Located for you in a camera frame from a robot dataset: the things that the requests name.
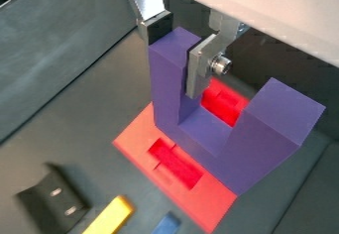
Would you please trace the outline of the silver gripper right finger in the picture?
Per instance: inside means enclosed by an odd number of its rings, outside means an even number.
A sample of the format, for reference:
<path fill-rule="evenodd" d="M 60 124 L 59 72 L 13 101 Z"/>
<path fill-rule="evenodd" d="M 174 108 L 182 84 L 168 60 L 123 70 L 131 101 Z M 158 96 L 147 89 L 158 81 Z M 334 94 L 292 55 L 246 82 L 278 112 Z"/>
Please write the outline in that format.
<path fill-rule="evenodd" d="M 227 14 L 211 10 L 210 28 L 216 33 L 188 54 L 186 94 L 191 99 L 202 95 L 214 74 L 224 75 L 230 71 L 232 61 L 227 58 L 227 48 L 250 26 Z"/>

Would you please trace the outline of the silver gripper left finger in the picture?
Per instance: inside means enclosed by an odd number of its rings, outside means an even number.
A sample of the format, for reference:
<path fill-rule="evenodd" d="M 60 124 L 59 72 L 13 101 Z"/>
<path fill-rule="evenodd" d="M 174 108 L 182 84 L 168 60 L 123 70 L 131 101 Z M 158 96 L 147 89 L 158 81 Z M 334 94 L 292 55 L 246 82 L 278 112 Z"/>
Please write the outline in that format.
<path fill-rule="evenodd" d="M 147 45 L 152 45 L 172 31 L 174 14 L 163 0 L 128 0 L 136 16 L 136 26 Z"/>

